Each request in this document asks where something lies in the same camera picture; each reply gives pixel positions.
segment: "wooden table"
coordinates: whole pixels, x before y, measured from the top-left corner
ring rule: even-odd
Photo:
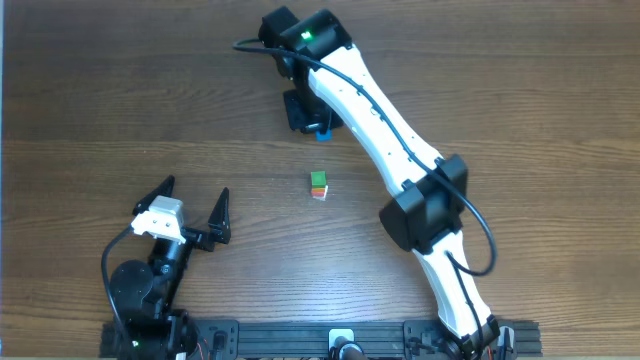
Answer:
[[[231,43],[280,1],[7,0],[2,342],[95,356],[110,321],[100,255],[168,174],[205,227],[231,189],[233,237],[194,255],[178,299],[241,321],[433,318],[417,261],[378,220],[389,200],[347,129],[289,130],[272,59]],[[297,1],[330,8],[426,141],[458,153],[499,242],[477,279],[495,314],[539,321],[546,354],[637,353],[640,4]],[[326,202],[309,196],[325,170]],[[465,216],[466,253],[486,241]],[[111,268],[144,259],[131,237]]]

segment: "green indicator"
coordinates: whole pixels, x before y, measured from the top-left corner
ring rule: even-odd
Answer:
[[[307,41],[313,39],[313,35],[311,35],[309,31],[303,32],[302,34],[300,34],[300,36],[302,36],[302,38]]]

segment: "black cable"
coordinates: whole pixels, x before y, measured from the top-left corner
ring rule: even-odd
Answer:
[[[260,41],[260,39],[245,39],[245,40],[236,41],[233,44],[233,49],[237,51],[248,52],[248,53],[275,55],[275,56],[289,57],[296,60],[300,60],[307,64],[311,64],[311,65],[323,68],[329,71],[330,73],[336,75],[337,77],[341,78],[342,80],[346,81],[349,85],[353,86],[358,92],[358,94],[363,95],[371,103],[371,107],[380,115],[380,119],[382,119],[387,124],[387,126],[389,126],[389,129],[391,129],[391,132],[393,132],[393,135],[402,145],[403,150],[409,155],[409,159],[411,159],[411,161],[414,161],[416,164],[418,164],[418,166],[420,166],[420,168],[422,168],[422,170],[424,170],[427,173],[427,175],[434,178],[442,187],[444,187],[447,191],[453,194],[453,196],[455,196],[458,200],[460,200],[464,204],[464,206],[467,209],[469,209],[471,214],[476,218],[476,220],[478,221],[478,224],[480,224],[480,226],[482,227],[482,230],[484,231],[484,234],[487,237],[487,241],[489,242],[491,258],[489,260],[489,264],[487,265],[487,267],[481,271],[471,270],[469,268],[464,267],[462,264],[460,264],[453,257],[453,254],[451,252],[447,252],[447,257],[449,258],[449,261],[451,261],[451,264],[453,265],[453,268],[456,271],[458,282],[460,283],[460,288],[462,289],[462,293],[465,295],[465,300],[467,301],[467,304],[471,309],[471,313],[473,314],[474,319],[476,321],[476,325],[478,326],[480,345],[478,350],[476,350],[476,352],[478,353],[476,357],[479,358],[480,356],[482,356],[481,350],[482,350],[482,346],[484,345],[483,344],[484,336],[482,334],[482,327],[480,326],[480,320],[478,319],[478,314],[475,310],[475,307],[473,306],[471,299],[469,298],[469,294],[467,293],[467,289],[464,286],[464,283],[462,282],[462,276],[460,275],[460,271],[466,274],[469,274],[471,276],[486,276],[491,271],[493,271],[493,268],[495,267],[496,261],[498,259],[498,249],[496,246],[495,238],[493,236],[493,232],[491,231],[491,228],[489,228],[489,224],[487,223],[484,216],[482,216],[480,211],[473,205],[473,203],[471,203],[471,201],[469,201],[466,198],[466,196],[464,196],[464,194],[458,191],[458,189],[456,189],[456,187],[451,182],[449,182],[448,180],[440,176],[440,174],[431,170],[431,168],[426,166],[422,161],[420,161],[420,159],[418,159],[418,157],[411,150],[411,148],[409,148],[409,145],[404,141],[404,139],[402,138],[402,136],[400,135],[396,127],[393,125],[389,117],[387,117],[387,114],[385,114],[384,110],[382,110],[382,108],[380,107],[380,105],[378,105],[375,99],[364,89],[364,86],[356,83],[353,79],[343,74],[339,70],[334,69],[333,67],[321,61],[312,59],[305,55],[301,55],[285,49],[256,48],[256,47],[243,46],[245,44],[252,44],[252,43],[262,43],[262,41]]]
[[[107,269],[107,258],[109,257],[109,253],[111,252],[111,249],[120,240],[124,239],[127,235],[129,235],[132,230],[133,228],[131,227],[131,225],[129,225],[127,226],[126,229],[122,230],[122,232],[118,234],[118,236],[116,236],[113,240],[111,240],[109,245],[107,245],[107,247],[104,248],[104,252],[102,253],[101,265],[102,265],[102,281],[104,282],[104,290],[107,293],[107,299],[109,299],[109,304],[111,304],[111,310],[113,310],[113,317],[114,317],[114,322],[116,323],[116,329],[119,328],[118,330],[120,330],[120,333],[122,334],[122,341],[125,343],[125,346],[127,348],[130,348],[131,357],[134,360],[137,360],[138,354],[136,354],[136,350],[133,346],[133,343],[131,342],[131,338],[129,337],[127,328],[124,326],[124,322],[122,321],[120,314],[118,314],[118,309],[116,309],[116,303],[113,300],[113,294],[111,294],[111,287],[109,286],[109,275],[108,275],[108,269]]]

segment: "green cube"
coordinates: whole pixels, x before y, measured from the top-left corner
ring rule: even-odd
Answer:
[[[311,187],[325,187],[327,185],[327,173],[315,171],[311,173]]]

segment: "white plastic part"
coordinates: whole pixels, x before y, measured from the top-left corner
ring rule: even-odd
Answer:
[[[161,238],[184,244],[187,239],[180,232],[183,222],[182,201],[157,196],[149,205],[149,210],[133,219],[131,227],[136,235],[148,232],[154,239]]]
[[[323,58],[322,62],[364,86],[420,161],[435,169],[435,160],[441,157],[440,153],[422,140],[404,121],[369,74],[355,45],[350,49],[339,48]],[[409,160],[409,155],[389,126],[353,86],[325,69],[318,69],[309,71],[309,87],[342,118],[345,126],[362,144],[378,167],[391,196],[395,197],[403,191],[404,181],[411,180],[415,183],[426,175],[420,166]]]
[[[440,321],[451,333],[458,338],[462,338],[465,335],[475,333],[478,330],[478,325],[469,305],[465,301],[453,265],[447,257],[447,252],[451,252],[454,259],[468,268],[469,265],[462,248],[462,231],[458,231],[455,234],[449,233],[435,243],[433,252],[429,255],[423,255],[419,251],[413,250],[413,253],[420,261],[420,265],[422,265],[422,269],[427,274],[431,289],[433,289],[433,293],[436,296]],[[480,298],[476,284],[473,282],[473,277],[463,272],[460,272],[460,275],[473,307],[478,314],[480,326],[484,326],[487,323],[487,318],[491,315],[491,310]]]

